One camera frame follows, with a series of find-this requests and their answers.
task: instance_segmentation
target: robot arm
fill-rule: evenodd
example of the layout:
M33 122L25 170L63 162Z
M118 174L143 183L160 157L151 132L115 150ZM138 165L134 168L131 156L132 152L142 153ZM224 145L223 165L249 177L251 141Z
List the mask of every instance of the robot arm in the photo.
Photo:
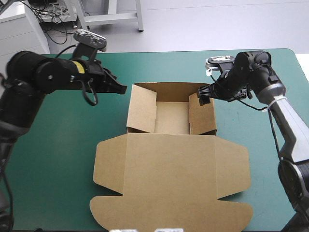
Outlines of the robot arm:
M252 51L233 57L209 58L207 73L221 72L215 83L201 87L201 104L209 98L234 101L251 98L267 104L284 138L278 150L278 174L285 192L296 211L283 232L309 232L309 128L285 97L286 88L271 67L270 53Z
M0 97L0 178L15 142L29 131L46 94L58 89L81 90L92 106L98 103L97 93L125 94L126 86L95 59L98 50L105 50L105 38L82 29L76 31L74 38L79 44L70 60L22 51L7 64L7 79L1 83L4 92ZM94 100L87 92L93 94ZM12 215L5 212L7 207L0 192L1 232L12 228Z

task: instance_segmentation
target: cardboard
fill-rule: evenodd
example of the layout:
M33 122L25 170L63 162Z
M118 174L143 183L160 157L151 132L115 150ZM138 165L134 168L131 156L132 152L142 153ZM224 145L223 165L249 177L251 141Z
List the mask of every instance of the cardboard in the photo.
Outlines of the cardboard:
M218 200L250 186L248 151L214 136L213 100L199 106L196 94L203 85L132 86L129 133L97 146L94 182L123 194L91 200L102 227L239 232L249 224L248 204Z
M153 82L132 86L128 132L215 135L213 99L200 106L197 89L205 83Z
M246 203L218 199L250 186L245 147L207 135L128 133L98 144L95 183L123 196L97 196L90 208L108 230L184 228L239 232Z

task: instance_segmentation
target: open cardboard box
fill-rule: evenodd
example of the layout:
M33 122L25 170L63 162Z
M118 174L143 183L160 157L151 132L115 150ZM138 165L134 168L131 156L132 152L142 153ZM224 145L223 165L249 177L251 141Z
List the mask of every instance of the open cardboard box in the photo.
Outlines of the open cardboard box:
M248 204L218 200L250 186L248 151L199 135L216 131L213 102L198 104L195 92L202 85L133 85L130 132L97 146L95 183L122 193L91 200L102 227L239 232L249 224Z
M204 83L152 82L132 86L128 132L215 135L213 99L200 106L197 89Z

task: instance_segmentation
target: green tabletop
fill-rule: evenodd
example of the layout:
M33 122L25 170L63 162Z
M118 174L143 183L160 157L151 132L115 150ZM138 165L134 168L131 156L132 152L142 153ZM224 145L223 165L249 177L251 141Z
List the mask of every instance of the green tabletop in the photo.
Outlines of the green tabletop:
M290 103L309 124L309 84L294 53L288 49L267 51L287 87ZM128 85L127 93L99 94L96 107L89 106L79 91L56 91L46 97L30 132L18 140L8 165L14 229L102 230L91 215L90 199L115 193L92 181L95 150L98 142L126 132L131 85L153 81L210 83L205 76L205 58L235 56L238 52L99 54L103 65ZM256 98L246 102L261 106ZM267 113L224 101L215 101L215 110L217 136L246 146L250 153L250 189L224 200L252 205L254 215L246 230L280 230L294 212L278 179L278 158Z

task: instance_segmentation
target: gray floor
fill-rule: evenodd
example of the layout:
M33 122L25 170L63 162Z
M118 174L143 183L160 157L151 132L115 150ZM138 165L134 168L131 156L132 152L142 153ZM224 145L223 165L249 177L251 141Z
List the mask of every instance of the gray floor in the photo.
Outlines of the gray floor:
M91 15L106 0L83 0ZM290 48L309 53L309 0L141 0L145 31L137 23L93 26L108 40L107 52L152 52ZM118 0L118 12L135 9L135 0ZM61 42L64 34L53 38ZM51 53L64 45L49 41Z

